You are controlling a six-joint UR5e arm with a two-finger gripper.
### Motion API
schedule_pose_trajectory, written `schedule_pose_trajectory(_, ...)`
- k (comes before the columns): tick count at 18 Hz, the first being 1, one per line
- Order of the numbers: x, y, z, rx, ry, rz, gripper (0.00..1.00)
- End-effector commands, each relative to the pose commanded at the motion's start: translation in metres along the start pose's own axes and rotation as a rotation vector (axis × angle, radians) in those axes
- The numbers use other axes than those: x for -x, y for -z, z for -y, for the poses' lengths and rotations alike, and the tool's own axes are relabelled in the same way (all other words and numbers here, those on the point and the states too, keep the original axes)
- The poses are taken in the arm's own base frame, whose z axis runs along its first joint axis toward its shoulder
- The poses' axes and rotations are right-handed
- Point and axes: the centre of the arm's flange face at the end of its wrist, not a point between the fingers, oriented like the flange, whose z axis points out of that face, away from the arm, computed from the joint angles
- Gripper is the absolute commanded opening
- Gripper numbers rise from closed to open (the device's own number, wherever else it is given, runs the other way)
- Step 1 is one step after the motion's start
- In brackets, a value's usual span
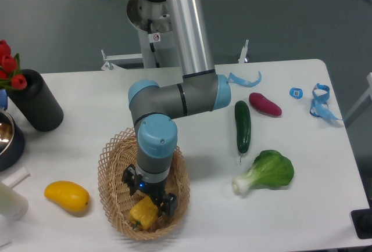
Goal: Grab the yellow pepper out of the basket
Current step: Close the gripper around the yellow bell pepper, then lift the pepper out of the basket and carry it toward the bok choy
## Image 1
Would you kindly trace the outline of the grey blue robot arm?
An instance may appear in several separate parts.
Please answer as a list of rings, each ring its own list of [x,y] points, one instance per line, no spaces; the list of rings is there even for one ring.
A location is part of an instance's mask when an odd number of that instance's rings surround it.
[[[200,0],[129,0],[127,17],[138,31],[144,67],[183,71],[179,84],[141,80],[128,91],[138,152],[122,180],[131,194],[147,194],[171,216],[177,196],[165,186],[177,146],[174,120],[228,106],[231,90],[227,78],[215,72]]]

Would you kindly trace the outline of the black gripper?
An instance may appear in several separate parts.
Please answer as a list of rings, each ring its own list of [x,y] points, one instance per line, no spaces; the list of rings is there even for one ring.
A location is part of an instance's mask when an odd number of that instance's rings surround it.
[[[135,165],[130,164],[123,171],[121,181],[128,186],[130,196],[137,191],[146,194],[157,205],[162,214],[166,216],[174,215],[178,206],[178,199],[173,193],[165,193],[166,178],[156,183],[143,181],[142,175],[136,173]]]

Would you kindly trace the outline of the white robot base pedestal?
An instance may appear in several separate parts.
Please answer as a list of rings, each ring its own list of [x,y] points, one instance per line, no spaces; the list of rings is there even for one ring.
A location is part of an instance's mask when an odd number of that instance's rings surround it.
[[[138,32],[146,69],[181,66],[166,1],[129,0],[127,16]]]

